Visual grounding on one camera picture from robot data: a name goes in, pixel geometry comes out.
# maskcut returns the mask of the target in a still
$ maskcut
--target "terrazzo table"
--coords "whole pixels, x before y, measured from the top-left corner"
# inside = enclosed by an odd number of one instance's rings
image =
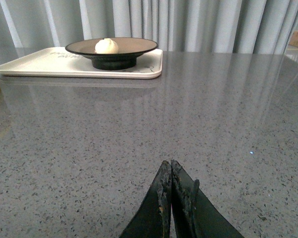
[[[37,50],[0,48],[0,64]],[[176,159],[246,238],[298,238],[288,57],[164,52],[157,79],[0,87],[0,237],[118,237]]]

